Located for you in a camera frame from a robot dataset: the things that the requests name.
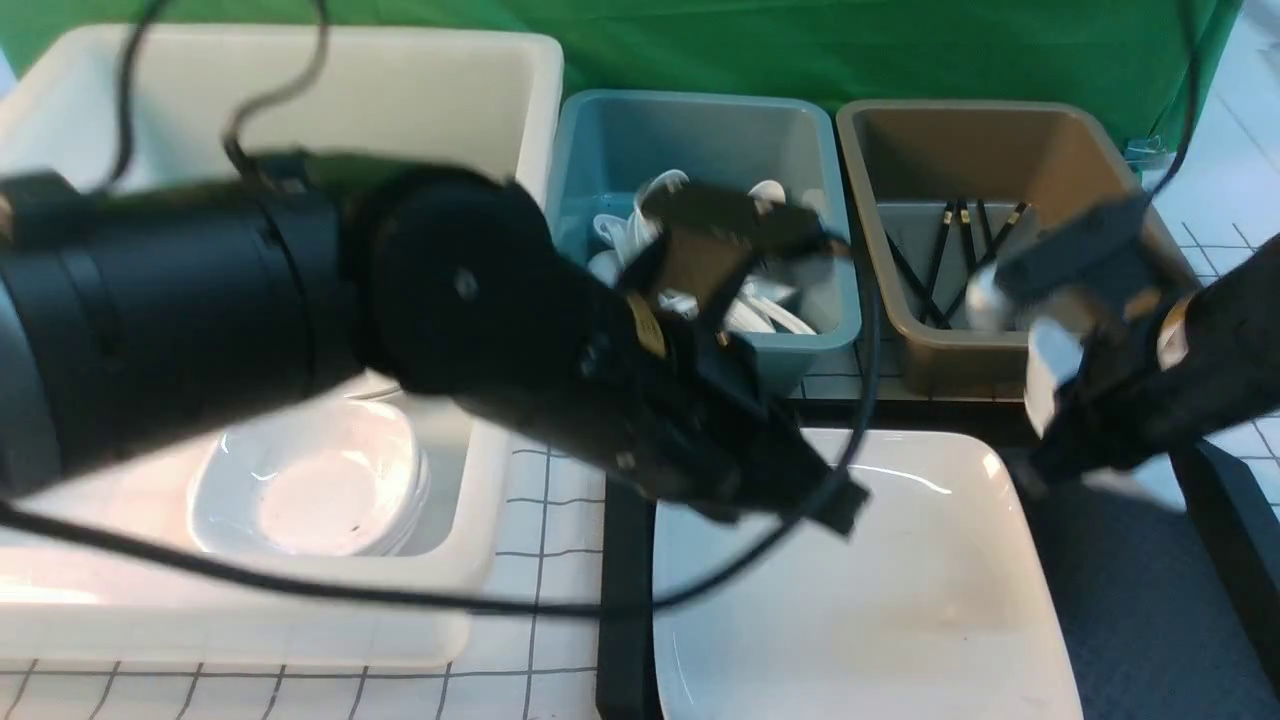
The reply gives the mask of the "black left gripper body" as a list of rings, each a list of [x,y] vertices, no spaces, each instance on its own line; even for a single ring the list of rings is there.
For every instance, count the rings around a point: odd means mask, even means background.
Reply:
[[[760,378],[755,348],[626,300],[590,338],[590,461],[721,523],[796,515],[850,536],[870,492],[832,468]]]

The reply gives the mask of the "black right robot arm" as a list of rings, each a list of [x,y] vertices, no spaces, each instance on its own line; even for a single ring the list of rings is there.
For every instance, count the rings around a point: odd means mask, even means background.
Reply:
[[[1030,327],[1030,466],[1048,484],[1124,473],[1277,409],[1277,241],[1133,322],[1117,343]]]

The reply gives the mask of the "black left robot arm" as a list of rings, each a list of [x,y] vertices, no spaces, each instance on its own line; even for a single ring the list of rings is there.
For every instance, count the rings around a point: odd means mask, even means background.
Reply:
[[[361,156],[116,197],[3,182],[3,497],[316,398],[372,370],[717,521],[805,512],[831,469],[722,327],[763,260],[829,252],[810,209],[658,184],[616,284],[563,256],[513,181]]]

